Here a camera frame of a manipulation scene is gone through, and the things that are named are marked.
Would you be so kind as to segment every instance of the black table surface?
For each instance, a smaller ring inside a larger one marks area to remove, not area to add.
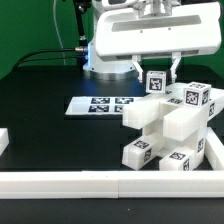
[[[164,70],[165,67],[152,67]],[[178,81],[224,88],[204,66],[183,66]],[[0,81],[0,127],[10,144],[0,157],[3,171],[129,170],[123,147],[141,131],[122,116],[65,116],[73,96],[144,96],[136,79],[84,78],[76,67],[22,67]],[[223,141],[223,112],[209,122]],[[155,159],[144,167],[158,169]],[[205,162],[199,169],[210,169]],[[222,223],[223,199],[0,200],[0,223]]]

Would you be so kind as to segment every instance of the stacked blocks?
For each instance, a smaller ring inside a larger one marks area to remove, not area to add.
[[[123,124],[142,128],[143,136],[124,148],[122,163],[139,170],[158,156],[160,170],[196,169],[206,152],[207,122],[223,108],[224,90],[197,82],[175,83],[165,93],[150,94],[125,106]],[[143,139],[148,146],[137,149],[136,143]],[[150,158],[145,161],[146,152]]]

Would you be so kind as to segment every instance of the printed marker sheet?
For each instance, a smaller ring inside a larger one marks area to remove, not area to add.
[[[66,115],[119,115],[141,97],[73,97]]]

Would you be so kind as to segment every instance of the white block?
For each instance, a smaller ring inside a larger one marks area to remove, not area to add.
[[[159,169],[160,171],[193,170],[194,167],[191,164],[192,156],[194,156],[194,150],[188,147],[178,147],[159,161]]]
[[[209,101],[209,120],[224,108],[224,90],[212,88]]]
[[[165,94],[150,94],[126,105],[123,109],[123,125],[141,129],[160,118],[160,103],[183,95],[184,86],[186,84],[175,83],[166,88]]]
[[[0,198],[81,198],[82,172],[1,172]]]
[[[157,152],[164,147],[163,137],[159,133],[141,136],[124,147],[122,164],[139,170],[154,159]]]
[[[148,71],[146,74],[146,93],[165,93],[166,72]]]
[[[82,198],[118,198],[118,171],[83,171]]]
[[[211,128],[207,129],[205,155],[213,170],[224,170],[224,146]]]
[[[123,171],[119,197],[224,197],[224,171]]]
[[[191,82],[184,88],[184,104],[190,107],[203,107],[210,99],[211,85]]]
[[[164,117],[163,136],[184,141],[208,121],[209,105],[202,108],[181,107]]]
[[[7,128],[0,128],[0,155],[4,152],[8,144],[9,144],[8,130]]]

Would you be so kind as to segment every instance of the cable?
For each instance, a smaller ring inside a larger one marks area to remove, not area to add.
[[[19,65],[23,64],[23,63],[27,63],[27,62],[33,62],[33,61],[50,61],[50,60],[65,60],[65,59],[84,59],[85,56],[83,55],[76,55],[76,56],[67,56],[67,57],[57,57],[57,58],[37,58],[37,59],[29,59],[29,60],[23,60],[23,61],[19,61],[17,62],[13,68],[12,71],[15,70],[16,68],[18,68]]]
[[[60,35],[59,29],[58,29],[57,16],[56,16],[56,14],[57,14],[56,8],[57,8],[57,0],[54,0],[54,4],[53,4],[54,26],[55,26],[55,30],[56,30],[56,33],[57,33],[57,37],[58,37],[58,41],[59,41],[60,47],[61,47],[61,49],[63,49],[64,46],[63,46],[62,39],[61,39],[61,35]]]
[[[24,55],[22,58],[20,58],[16,64],[13,67],[16,67],[17,64],[19,64],[21,61],[24,61],[25,59],[34,56],[34,55],[38,55],[38,54],[44,54],[44,53],[60,53],[60,52],[75,52],[74,48],[64,48],[64,49],[42,49],[42,50],[38,50],[38,51],[33,51],[31,53],[28,53],[26,55]]]

